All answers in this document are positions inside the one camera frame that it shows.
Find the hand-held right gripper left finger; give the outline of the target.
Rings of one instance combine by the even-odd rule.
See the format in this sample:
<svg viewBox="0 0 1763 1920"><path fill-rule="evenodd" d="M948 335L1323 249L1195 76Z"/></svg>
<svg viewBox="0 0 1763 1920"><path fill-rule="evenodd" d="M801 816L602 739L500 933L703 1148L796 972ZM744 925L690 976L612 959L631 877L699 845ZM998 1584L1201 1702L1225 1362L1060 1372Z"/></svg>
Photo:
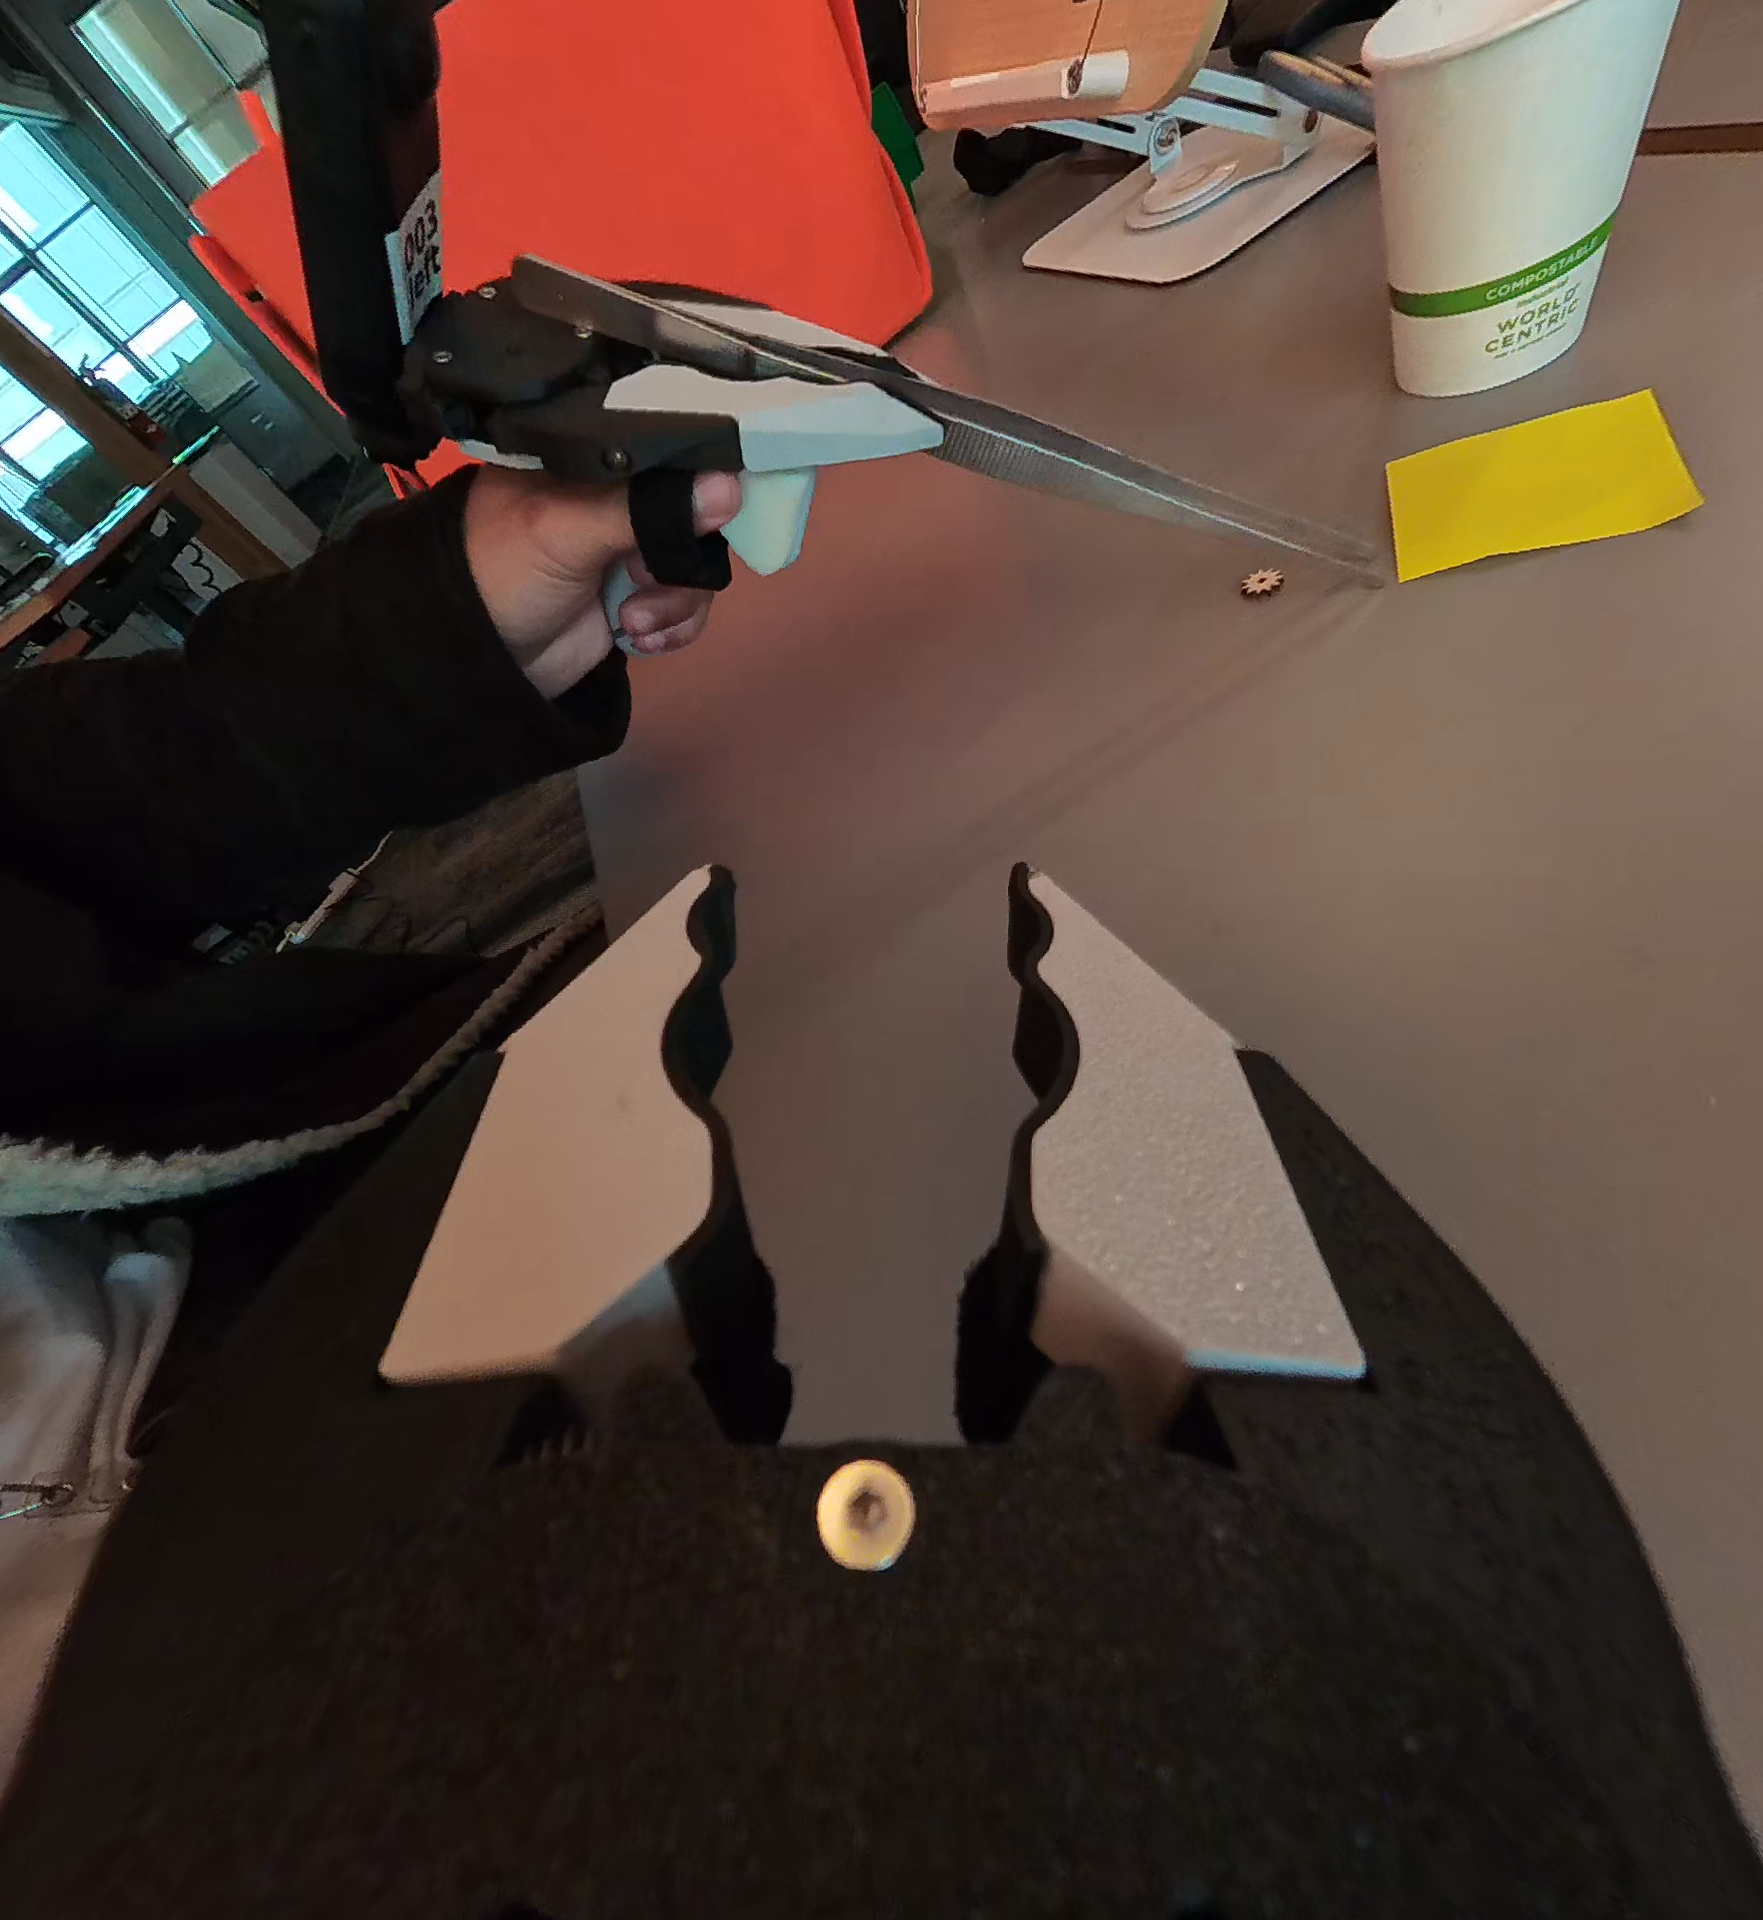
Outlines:
<svg viewBox="0 0 1763 1920"><path fill-rule="evenodd" d="M501 1046L384 1384L552 1379L598 1420L657 1367L726 1441L781 1438L776 1292L713 1102L731 961L731 874L695 868Z"/></svg>

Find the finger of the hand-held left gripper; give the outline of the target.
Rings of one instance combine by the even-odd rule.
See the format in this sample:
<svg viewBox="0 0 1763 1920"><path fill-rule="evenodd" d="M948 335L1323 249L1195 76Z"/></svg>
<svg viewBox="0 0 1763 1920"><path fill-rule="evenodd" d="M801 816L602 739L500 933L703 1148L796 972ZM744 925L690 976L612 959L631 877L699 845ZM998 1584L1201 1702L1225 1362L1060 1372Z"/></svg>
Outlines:
<svg viewBox="0 0 1763 1920"><path fill-rule="evenodd" d="M606 406L623 424L697 414L736 426L741 508L722 538L762 576L798 559L821 469L932 452L943 437L940 421L867 381L736 380L652 366L617 380Z"/></svg>
<svg viewBox="0 0 1763 1920"><path fill-rule="evenodd" d="M845 364L847 380L871 380L873 370L901 380L923 381L923 373L900 361L892 352L849 336L830 327L767 307L756 301L724 299L652 299L657 310L685 316L702 327L738 333L762 343L760 355L793 357L822 353Z"/></svg>

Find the grey desk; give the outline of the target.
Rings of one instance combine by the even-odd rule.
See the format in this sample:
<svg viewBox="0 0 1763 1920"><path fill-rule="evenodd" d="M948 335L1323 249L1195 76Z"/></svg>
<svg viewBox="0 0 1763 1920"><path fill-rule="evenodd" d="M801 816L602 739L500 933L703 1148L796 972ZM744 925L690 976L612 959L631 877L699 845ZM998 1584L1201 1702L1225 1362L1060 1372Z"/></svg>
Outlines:
<svg viewBox="0 0 1763 1920"><path fill-rule="evenodd" d="M900 353L1387 541L1387 461L1648 390L1704 507L1405 590L928 459L822 478L791 573L640 668L583 781L606 924L738 879L720 1102L793 1441L950 1434L998 1223L1033 862L1412 1200L1559 1382L1763 1840L1763 151L1635 159L1555 367L1396 390L1373 175L1170 289L1031 272L1113 169L918 185Z"/></svg>

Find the green bin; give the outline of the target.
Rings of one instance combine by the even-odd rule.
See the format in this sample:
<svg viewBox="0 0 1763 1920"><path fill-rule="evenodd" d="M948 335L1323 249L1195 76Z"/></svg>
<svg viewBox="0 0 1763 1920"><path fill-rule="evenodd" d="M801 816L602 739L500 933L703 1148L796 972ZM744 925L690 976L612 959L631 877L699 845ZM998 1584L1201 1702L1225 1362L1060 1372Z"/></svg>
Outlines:
<svg viewBox="0 0 1763 1920"><path fill-rule="evenodd" d="M876 80L869 89L869 122L893 173L901 185L909 209L915 208L915 181L923 172L920 154L920 136L908 106L888 80Z"/></svg>

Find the grey yellow scissors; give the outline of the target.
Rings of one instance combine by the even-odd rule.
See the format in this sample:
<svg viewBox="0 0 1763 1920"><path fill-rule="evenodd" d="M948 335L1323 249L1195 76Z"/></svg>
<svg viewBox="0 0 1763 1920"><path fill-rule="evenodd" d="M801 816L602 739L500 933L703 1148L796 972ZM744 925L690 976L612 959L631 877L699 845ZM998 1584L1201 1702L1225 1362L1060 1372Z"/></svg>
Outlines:
<svg viewBox="0 0 1763 1920"><path fill-rule="evenodd" d="M1373 80L1356 67L1318 57L1267 51L1256 78L1275 95L1340 123L1375 131Z"/></svg>

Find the person's left forearm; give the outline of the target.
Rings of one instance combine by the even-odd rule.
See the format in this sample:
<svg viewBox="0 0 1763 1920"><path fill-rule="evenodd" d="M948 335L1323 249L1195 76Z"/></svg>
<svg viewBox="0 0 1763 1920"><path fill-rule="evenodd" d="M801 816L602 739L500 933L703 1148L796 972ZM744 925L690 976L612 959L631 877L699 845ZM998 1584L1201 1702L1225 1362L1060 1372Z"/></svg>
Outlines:
<svg viewBox="0 0 1763 1920"><path fill-rule="evenodd" d="M346 1124L506 983L508 959L196 948L623 743L619 654L552 701L508 658L464 552L472 470L227 592L173 654L0 674L1 1141L172 1153Z"/></svg>

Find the person's left hand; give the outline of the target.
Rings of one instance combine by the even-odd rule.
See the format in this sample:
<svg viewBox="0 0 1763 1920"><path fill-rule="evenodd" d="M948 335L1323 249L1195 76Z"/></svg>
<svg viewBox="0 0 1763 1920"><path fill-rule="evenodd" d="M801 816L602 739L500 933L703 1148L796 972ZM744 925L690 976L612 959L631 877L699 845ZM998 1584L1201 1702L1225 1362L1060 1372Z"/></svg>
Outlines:
<svg viewBox="0 0 1763 1920"><path fill-rule="evenodd" d="M702 636L716 595L667 588L634 544L627 486L542 470L474 469L464 552L508 658L546 699L581 683L624 637L659 658Z"/></svg>

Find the yellow sticky note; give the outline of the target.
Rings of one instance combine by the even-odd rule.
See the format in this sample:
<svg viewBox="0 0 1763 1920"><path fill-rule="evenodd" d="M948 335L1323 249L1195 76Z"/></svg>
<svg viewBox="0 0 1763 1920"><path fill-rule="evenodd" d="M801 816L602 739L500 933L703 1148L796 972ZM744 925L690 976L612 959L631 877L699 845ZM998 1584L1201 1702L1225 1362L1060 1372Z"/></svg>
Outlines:
<svg viewBox="0 0 1763 1920"><path fill-rule="evenodd" d="M1383 475L1401 586L1648 532L1704 502L1649 390L1407 454Z"/></svg>

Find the white paper cup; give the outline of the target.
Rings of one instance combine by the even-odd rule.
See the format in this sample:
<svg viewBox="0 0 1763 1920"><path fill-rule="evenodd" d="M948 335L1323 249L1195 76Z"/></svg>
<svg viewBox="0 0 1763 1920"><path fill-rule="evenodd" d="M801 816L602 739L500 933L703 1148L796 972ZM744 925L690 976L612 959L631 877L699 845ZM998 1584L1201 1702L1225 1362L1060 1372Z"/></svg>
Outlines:
<svg viewBox="0 0 1763 1920"><path fill-rule="evenodd" d="M1491 391L1577 343L1678 11L1399 2L1373 23L1361 61L1401 391Z"/></svg>

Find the person's dark jacket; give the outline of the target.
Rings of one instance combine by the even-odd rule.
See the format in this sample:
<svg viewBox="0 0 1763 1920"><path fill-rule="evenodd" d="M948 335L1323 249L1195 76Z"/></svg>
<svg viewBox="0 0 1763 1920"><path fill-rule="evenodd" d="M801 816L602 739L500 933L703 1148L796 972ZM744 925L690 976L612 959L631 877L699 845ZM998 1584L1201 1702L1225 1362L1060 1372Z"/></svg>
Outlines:
<svg viewBox="0 0 1763 1920"><path fill-rule="evenodd" d="M148 1214L0 1221L0 1802L137 1441L397 1128Z"/></svg>

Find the orange felt bag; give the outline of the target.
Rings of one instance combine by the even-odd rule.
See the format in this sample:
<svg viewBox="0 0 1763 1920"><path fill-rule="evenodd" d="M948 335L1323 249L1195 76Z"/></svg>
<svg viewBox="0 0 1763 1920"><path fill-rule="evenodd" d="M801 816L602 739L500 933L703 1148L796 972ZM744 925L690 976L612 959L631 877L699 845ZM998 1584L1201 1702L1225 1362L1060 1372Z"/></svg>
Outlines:
<svg viewBox="0 0 1763 1920"><path fill-rule="evenodd" d="M852 4L460 2L435 35L449 290L528 252L876 349L928 309Z"/></svg>

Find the wooden tablet stand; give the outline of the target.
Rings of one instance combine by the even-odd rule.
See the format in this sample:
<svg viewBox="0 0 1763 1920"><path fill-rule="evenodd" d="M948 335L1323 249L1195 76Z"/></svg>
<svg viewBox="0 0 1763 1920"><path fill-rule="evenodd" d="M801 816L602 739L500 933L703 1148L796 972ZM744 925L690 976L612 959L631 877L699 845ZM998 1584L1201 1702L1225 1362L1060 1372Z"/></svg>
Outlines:
<svg viewBox="0 0 1763 1920"><path fill-rule="evenodd" d="M1134 159L1027 250L1027 269L1161 287L1223 264L1373 158L1373 131L1270 93L1255 63L1267 51L1329 61L1325 36L1386 11L909 2L904 35L914 106L954 136L955 172L975 195L1081 147Z"/></svg>

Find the metal tweezers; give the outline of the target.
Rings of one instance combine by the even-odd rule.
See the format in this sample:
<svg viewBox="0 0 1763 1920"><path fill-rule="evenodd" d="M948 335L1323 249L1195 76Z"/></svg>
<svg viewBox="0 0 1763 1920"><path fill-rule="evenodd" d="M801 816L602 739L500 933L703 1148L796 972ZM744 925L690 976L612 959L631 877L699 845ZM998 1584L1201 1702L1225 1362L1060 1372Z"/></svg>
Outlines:
<svg viewBox="0 0 1763 1920"><path fill-rule="evenodd" d="M653 361L736 380L791 376L819 384L867 381L941 424L936 457L1027 492L1081 501L1172 527L1209 527L1263 546L1315 559L1369 588L1386 583L1379 551L1341 530L1288 517L1201 482L1153 469L1044 419L954 391L934 380L901 380L873 370L847 380L822 353L760 355L760 341L702 327L649 294L573 272L533 254L515 260L510 287L531 310L584 328L595 336L642 349Z"/></svg>

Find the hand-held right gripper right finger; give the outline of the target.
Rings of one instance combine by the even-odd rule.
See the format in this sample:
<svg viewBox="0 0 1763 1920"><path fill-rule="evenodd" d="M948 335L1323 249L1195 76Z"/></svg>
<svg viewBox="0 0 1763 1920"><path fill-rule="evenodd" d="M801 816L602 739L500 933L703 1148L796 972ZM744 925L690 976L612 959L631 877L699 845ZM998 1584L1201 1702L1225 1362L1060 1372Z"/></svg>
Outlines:
<svg viewBox="0 0 1763 1920"><path fill-rule="evenodd" d="M1013 1441L1089 1372L1123 1434L1223 1449L1203 1379L1369 1378L1235 1038L1060 884L1008 881L1013 1061L1031 1108L964 1278L955 1425Z"/></svg>

